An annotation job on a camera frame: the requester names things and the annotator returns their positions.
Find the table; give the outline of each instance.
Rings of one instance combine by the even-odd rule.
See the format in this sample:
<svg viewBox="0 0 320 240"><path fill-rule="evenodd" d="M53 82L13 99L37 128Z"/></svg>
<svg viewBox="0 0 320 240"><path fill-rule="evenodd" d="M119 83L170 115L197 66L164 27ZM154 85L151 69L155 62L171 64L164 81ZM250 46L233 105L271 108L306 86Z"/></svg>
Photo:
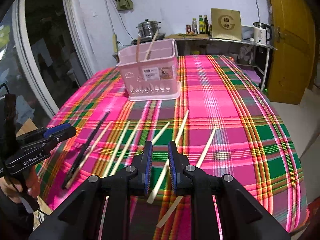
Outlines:
<svg viewBox="0 0 320 240"><path fill-rule="evenodd" d="M130 102L116 68L98 72L89 79L49 124L69 122L76 127L77 134L60 143L52 157L36 167L44 201L55 209L89 175L101 176L127 120L131 124L121 148L140 118L139 130L119 168L129 165L133 156L142 152L145 141L171 122L153 147L152 189L167 159L167 144L175 138L189 109L178 151L195 165L216 125L213 143L201 168L215 176L232 174L288 232L303 224L307 202L301 165L290 135L269 100L229 57L179 57L178 74L181 96L163 101ZM109 121L113 121L111 129L71 188L61 190L67 170L106 111L110 114L96 138ZM155 227L175 198L169 176L152 205L146 203L146 198L133 197L130 239L190 239L190 197L182 199L164 227Z"/></svg>
<svg viewBox="0 0 320 240"><path fill-rule="evenodd" d="M261 72L263 74L263 78L262 78L262 82L261 82L261 88L260 88L261 91L263 91L263 89L266 86L265 83L266 83L266 77L267 77L268 66L269 66L270 49L277 50L275 47L273 47L273 46L271 46L269 44L261 44L261 43L256 43L256 42L252 42L252 41L249 41L249 40L243 40L243 39L241 41L218 39L218 38L210 37L207 34L199 34L199 35L190 36L190 37L180 36L180 35L177 35L177 34L172 34L172 35L167 36L166 39L175 39L177 41L199 41L199 40L202 40L202 41L222 41L222 42L232 42L232 43L239 43L239 44L244 44L244 45L252 45L252 46L258 46L258 47L266 48L267 49L267 57L266 57L266 63L265 63L264 71L262 71L258 66L253 65L253 67L256 67L259 70L259 72Z"/></svg>

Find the yellow door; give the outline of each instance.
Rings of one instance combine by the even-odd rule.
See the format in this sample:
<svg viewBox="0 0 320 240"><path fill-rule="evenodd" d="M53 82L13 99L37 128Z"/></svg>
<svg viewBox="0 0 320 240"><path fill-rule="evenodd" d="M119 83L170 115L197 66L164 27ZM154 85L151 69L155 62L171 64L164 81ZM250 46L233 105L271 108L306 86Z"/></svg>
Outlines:
<svg viewBox="0 0 320 240"><path fill-rule="evenodd" d="M304 0L271 0L275 30L268 97L299 104L309 85L315 56L315 24Z"/></svg>

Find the metal screw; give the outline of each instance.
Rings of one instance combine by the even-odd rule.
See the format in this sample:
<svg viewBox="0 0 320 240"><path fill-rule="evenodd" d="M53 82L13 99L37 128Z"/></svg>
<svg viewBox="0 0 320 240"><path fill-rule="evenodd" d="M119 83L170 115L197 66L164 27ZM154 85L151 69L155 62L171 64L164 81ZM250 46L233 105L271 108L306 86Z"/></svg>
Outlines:
<svg viewBox="0 0 320 240"><path fill-rule="evenodd" d="M127 167L125 168L125 170L126 170L127 172L134 172L134 171L136 170L136 167L130 165L130 166L127 166Z"/></svg>
<svg viewBox="0 0 320 240"><path fill-rule="evenodd" d="M97 175L91 175L88 180L91 183L96 182L98 180L98 176Z"/></svg>
<svg viewBox="0 0 320 240"><path fill-rule="evenodd" d="M223 179L227 182L230 182L233 180L233 177L230 174L226 174L223 176Z"/></svg>
<svg viewBox="0 0 320 240"><path fill-rule="evenodd" d="M192 171L196 170L196 167L193 165L188 165L188 166L186 166L186 170L192 172Z"/></svg>

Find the metal table leg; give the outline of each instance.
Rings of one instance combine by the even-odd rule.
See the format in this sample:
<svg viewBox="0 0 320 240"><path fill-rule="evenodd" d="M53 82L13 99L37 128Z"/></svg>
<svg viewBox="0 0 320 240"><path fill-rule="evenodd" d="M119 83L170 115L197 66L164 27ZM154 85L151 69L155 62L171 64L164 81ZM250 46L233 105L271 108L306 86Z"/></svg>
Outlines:
<svg viewBox="0 0 320 240"><path fill-rule="evenodd" d="M261 83L261 91L263 91L263 89L265 87L266 76L267 76L268 65L269 65L269 56L270 56L270 49L267 48L267 58L266 58L266 65L264 67L263 79L262 79L262 83Z"/></svg>

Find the electric kettle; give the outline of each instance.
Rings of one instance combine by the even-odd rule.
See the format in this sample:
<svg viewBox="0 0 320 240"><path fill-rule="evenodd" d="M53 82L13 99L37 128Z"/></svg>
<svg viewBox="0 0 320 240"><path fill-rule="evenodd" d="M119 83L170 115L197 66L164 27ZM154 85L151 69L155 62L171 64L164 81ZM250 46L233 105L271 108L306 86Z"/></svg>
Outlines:
<svg viewBox="0 0 320 240"><path fill-rule="evenodd" d="M267 44L267 41L272 39L271 26L265 23L254 22L254 42ZM267 28L270 31L270 37L267 39Z"/></svg>

